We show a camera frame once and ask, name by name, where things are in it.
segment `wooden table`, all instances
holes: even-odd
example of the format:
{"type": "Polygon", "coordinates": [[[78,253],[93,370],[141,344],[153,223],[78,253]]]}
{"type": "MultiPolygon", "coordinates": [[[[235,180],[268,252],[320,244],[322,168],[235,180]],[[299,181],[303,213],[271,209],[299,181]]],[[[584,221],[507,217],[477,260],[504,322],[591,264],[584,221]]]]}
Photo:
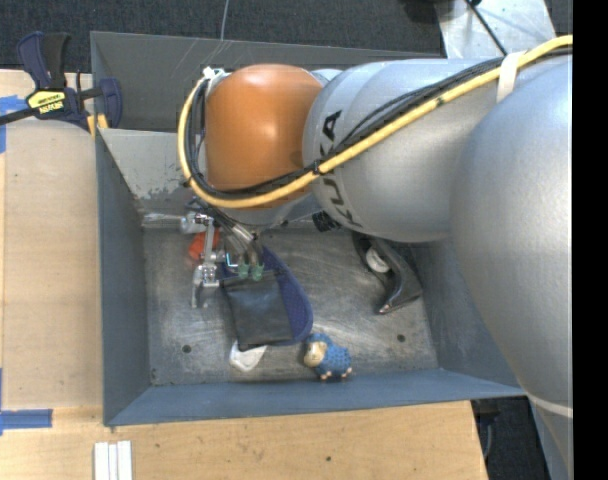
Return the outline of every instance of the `wooden table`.
{"type": "MultiPolygon", "coordinates": [[[[0,71],[0,96],[31,90],[25,73],[0,71]]],[[[137,480],[488,478],[467,401],[104,427],[93,139],[33,118],[7,132],[0,155],[2,402],[4,409],[53,408],[53,427],[5,431],[0,479],[92,478],[94,443],[121,440],[132,443],[137,480]]]]}

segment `black tool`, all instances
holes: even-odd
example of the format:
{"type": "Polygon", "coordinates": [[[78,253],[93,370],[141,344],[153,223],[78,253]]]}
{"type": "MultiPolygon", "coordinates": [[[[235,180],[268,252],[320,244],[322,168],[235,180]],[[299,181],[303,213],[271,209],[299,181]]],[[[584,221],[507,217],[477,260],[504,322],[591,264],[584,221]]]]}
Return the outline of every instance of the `black tool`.
{"type": "Polygon", "coordinates": [[[108,126],[118,126],[122,117],[122,96],[117,79],[103,78],[97,87],[82,91],[78,72],[77,90],[67,87],[63,59],[69,39],[66,33],[33,32],[18,43],[19,61],[33,79],[35,91],[26,97],[28,108],[0,116],[0,126],[33,116],[66,121],[90,131],[90,114],[84,108],[84,101],[100,96],[108,126]]]}

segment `wire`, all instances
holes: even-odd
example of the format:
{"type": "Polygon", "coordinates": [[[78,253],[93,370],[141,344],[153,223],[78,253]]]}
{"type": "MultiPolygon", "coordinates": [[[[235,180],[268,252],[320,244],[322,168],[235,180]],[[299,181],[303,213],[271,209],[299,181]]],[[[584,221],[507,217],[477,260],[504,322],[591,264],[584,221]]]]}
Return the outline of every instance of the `wire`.
{"type": "Polygon", "coordinates": [[[231,0],[226,0],[224,5],[224,16],[222,17],[222,30],[220,31],[220,40],[224,40],[224,30],[226,29],[226,16],[228,15],[228,4],[231,0]]]}
{"type": "MultiPolygon", "coordinates": [[[[518,60],[518,68],[521,68],[527,64],[530,64],[542,56],[562,47],[568,47],[573,44],[573,36],[560,36],[550,41],[547,41],[531,50],[524,52],[519,60],[518,60]]],[[[193,98],[195,97],[197,91],[202,87],[204,83],[204,78],[201,79],[193,88],[188,98],[184,102],[184,106],[182,107],[182,112],[180,113],[180,119],[178,124],[178,142],[177,149],[180,160],[180,165],[182,167],[182,171],[184,176],[188,180],[188,184],[191,186],[193,191],[205,202],[212,206],[221,207],[221,208],[252,208],[256,206],[265,205],[276,201],[281,198],[285,198],[294,192],[300,191],[310,183],[315,181],[321,175],[326,174],[333,169],[339,167],[340,165],[346,163],[347,161],[357,157],[368,149],[372,148],[376,144],[379,144],[383,140],[387,139],[391,135],[393,135],[398,130],[408,126],[412,122],[418,120],[419,118],[429,114],[436,108],[444,105],[445,103],[449,103],[460,96],[463,96],[474,89],[482,87],[487,83],[496,80],[499,77],[500,68],[490,69],[473,79],[467,80],[461,84],[458,84],[455,87],[446,89],[441,92],[437,96],[429,99],[428,101],[422,103],[421,105],[412,108],[405,114],[396,118],[394,121],[378,128],[373,133],[368,135],[367,137],[361,139],[359,142],[351,145],[350,147],[342,150],[337,155],[334,155],[332,158],[325,160],[317,166],[317,169],[313,172],[306,172],[305,174],[299,176],[297,179],[292,182],[279,187],[271,192],[266,194],[251,196],[251,197],[241,197],[241,198],[223,198],[223,197],[215,197],[209,194],[203,187],[201,187],[196,179],[195,175],[191,170],[190,164],[186,158],[186,149],[185,142],[187,140],[186,137],[186,128],[187,121],[189,119],[190,109],[193,105],[193,98]]]]}

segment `red object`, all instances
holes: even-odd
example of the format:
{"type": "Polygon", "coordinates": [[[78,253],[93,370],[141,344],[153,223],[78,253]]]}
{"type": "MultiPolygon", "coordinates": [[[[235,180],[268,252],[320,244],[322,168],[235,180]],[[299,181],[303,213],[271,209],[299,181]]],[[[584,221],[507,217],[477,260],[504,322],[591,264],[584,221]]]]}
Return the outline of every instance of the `red object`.
{"type": "MultiPolygon", "coordinates": [[[[220,239],[220,228],[215,228],[213,233],[213,248],[217,246],[217,242],[220,239]]],[[[202,254],[204,254],[204,245],[206,242],[206,231],[197,233],[191,245],[188,248],[188,255],[195,261],[199,260],[202,254]]]]}

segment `white object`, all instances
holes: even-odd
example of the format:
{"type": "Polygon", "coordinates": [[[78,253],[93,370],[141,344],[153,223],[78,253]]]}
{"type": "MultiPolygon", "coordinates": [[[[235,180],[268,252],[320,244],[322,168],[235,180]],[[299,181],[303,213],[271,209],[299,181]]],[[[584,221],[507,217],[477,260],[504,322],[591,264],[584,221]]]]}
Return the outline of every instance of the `white object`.
{"type": "Polygon", "coordinates": [[[93,478],[95,480],[133,480],[131,442],[95,443],[93,478]]]}
{"type": "Polygon", "coordinates": [[[268,345],[264,345],[261,347],[251,348],[245,352],[242,352],[239,349],[236,340],[235,343],[233,343],[233,347],[231,348],[231,353],[229,355],[228,362],[231,366],[237,368],[242,372],[250,372],[259,364],[267,348],[268,345]]]}
{"type": "Polygon", "coordinates": [[[368,266],[375,272],[379,272],[380,274],[385,274],[391,270],[391,267],[388,266],[386,261],[382,259],[373,247],[366,251],[366,263],[368,263],[368,266]]]}

